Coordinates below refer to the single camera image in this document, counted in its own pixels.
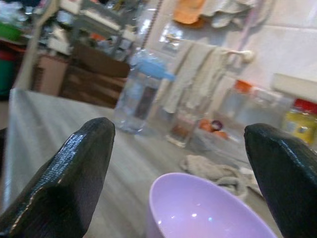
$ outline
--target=orange cloth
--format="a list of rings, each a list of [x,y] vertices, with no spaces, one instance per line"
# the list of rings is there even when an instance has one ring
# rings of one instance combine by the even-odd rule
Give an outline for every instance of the orange cloth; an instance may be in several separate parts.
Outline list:
[[[205,0],[179,0],[174,10],[174,21],[193,24],[199,21]]]

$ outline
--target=gray wooden table surface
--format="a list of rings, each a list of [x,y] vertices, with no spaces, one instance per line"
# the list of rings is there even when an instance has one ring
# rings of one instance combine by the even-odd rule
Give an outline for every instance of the gray wooden table surface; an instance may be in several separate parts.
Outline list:
[[[2,211],[69,135],[90,119],[112,119],[113,114],[112,109],[18,89],[11,91],[9,103]],[[190,153],[154,130],[145,136],[117,130],[104,189],[85,237],[144,237],[152,182],[160,175],[181,172],[178,163]],[[265,202],[251,191],[246,202],[281,237]]]

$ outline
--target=white tiled wall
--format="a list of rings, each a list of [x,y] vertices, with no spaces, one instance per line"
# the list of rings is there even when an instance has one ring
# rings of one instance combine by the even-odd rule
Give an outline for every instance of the white tiled wall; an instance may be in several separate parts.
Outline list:
[[[171,21],[176,2],[164,0],[148,48],[162,52],[159,37],[164,27],[179,27]],[[234,48],[240,35],[234,28],[214,30],[206,25],[184,31],[183,38],[208,37],[210,44]],[[265,88],[269,88],[274,73],[317,81],[317,1],[276,0],[270,17],[250,32],[244,49],[255,51],[257,58],[249,65],[232,67],[230,71],[241,79]]]

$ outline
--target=kitchen counter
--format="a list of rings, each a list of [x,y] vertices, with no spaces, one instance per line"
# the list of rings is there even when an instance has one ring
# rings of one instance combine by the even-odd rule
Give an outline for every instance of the kitchen counter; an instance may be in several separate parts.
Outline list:
[[[11,91],[9,103],[2,211],[69,135],[90,119],[112,119],[113,114],[112,109],[18,89]],[[117,130],[104,188],[85,237],[145,237],[152,182],[163,174],[181,172],[179,161],[191,153],[153,129],[143,136]],[[250,191],[246,202],[282,237],[260,196]]]

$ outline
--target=purple bowl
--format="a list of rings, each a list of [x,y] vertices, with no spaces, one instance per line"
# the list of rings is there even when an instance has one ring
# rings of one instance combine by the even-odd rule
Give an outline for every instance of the purple bowl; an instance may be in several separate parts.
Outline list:
[[[276,238],[243,202],[208,180],[181,173],[151,187],[147,238]]]

